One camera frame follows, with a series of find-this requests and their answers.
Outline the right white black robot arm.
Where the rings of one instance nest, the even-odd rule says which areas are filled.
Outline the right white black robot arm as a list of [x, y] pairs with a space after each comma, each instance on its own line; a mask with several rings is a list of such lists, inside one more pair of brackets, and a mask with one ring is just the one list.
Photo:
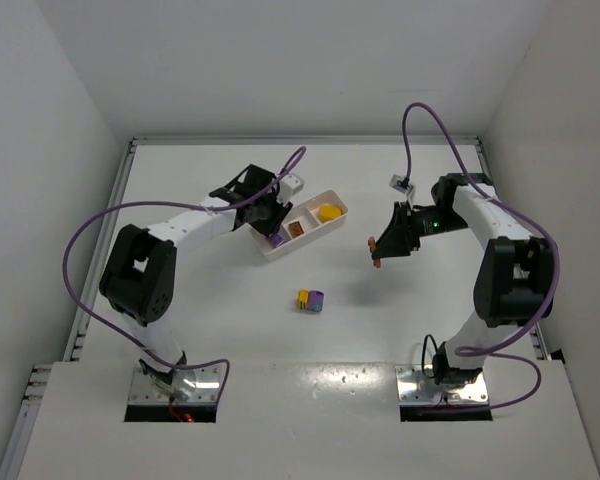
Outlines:
[[470, 230], [483, 249], [473, 287], [474, 310], [450, 339], [436, 346], [431, 378], [438, 384], [471, 383], [485, 359], [514, 341], [515, 334], [550, 313], [555, 289], [554, 253], [544, 236], [532, 234], [498, 203], [484, 174], [450, 173], [431, 189], [433, 202], [393, 206], [391, 220], [368, 246], [376, 267], [406, 257], [425, 237]]

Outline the orange brown lego brick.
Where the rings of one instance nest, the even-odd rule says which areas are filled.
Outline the orange brown lego brick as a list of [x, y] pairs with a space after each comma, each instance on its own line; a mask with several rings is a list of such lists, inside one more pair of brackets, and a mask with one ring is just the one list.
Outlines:
[[287, 225], [289, 234], [292, 238], [300, 237], [304, 234], [304, 229], [300, 221], [294, 221]]

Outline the white three-compartment tray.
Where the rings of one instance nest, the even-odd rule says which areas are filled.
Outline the white three-compartment tray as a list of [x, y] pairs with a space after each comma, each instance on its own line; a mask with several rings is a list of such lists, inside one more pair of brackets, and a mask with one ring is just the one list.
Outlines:
[[[321, 205], [331, 204], [339, 207], [342, 210], [342, 216], [327, 222], [321, 223], [317, 218], [317, 210]], [[255, 245], [267, 261], [277, 260], [285, 255], [299, 250], [302, 247], [318, 240], [321, 237], [331, 233], [337, 228], [344, 225], [349, 208], [346, 203], [334, 190], [326, 190], [318, 195], [309, 198], [308, 200], [295, 205], [288, 216], [286, 217], [280, 234], [285, 238], [286, 242], [273, 248], [271, 245], [266, 245], [264, 242], [256, 239], [249, 228], [249, 233], [255, 241]], [[304, 229], [304, 234], [297, 238], [292, 238], [289, 234], [287, 225], [294, 221], [300, 221]]]

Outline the purple lego brick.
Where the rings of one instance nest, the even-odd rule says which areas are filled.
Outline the purple lego brick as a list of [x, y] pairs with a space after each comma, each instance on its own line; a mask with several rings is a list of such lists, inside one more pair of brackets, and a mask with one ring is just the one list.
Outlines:
[[268, 242], [273, 248], [277, 248], [283, 245], [286, 240], [280, 233], [276, 233], [268, 238]]

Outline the brown orange lego plate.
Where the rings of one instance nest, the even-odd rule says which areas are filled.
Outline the brown orange lego plate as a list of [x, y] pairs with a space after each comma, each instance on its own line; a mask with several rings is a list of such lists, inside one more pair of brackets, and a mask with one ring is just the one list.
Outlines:
[[371, 260], [375, 268], [381, 267], [381, 259], [375, 256], [375, 252], [377, 250], [377, 244], [374, 237], [370, 237], [367, 241], [369, 252], [371, 254]]

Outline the yellow striped lego brick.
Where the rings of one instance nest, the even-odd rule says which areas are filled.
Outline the yellow striped lego brick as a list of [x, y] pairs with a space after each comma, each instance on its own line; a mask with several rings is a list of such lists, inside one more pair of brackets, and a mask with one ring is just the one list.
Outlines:
[[309, 305], [309, 291], [306, 289], [300, 289], [297, 296], [297, 306], [300, 310], [306, 310]]

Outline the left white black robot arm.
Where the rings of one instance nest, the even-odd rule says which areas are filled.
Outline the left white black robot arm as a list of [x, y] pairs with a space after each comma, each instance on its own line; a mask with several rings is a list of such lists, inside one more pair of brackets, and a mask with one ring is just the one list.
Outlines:
[[141, 343], [139, 363], [160, 390], [183, 399], [193, 393], [194, 371], [183, 371], [186, 353], [172, 332], [171, 305], [177, 259], [213, 238], [249, 225], [265, 237], [280, 230], [304, 181], [247, 166], [228, 184], [208, 194], [199, 210], [162, 223], [124, 226], [118, 233], [99, 284], [100, 294]]

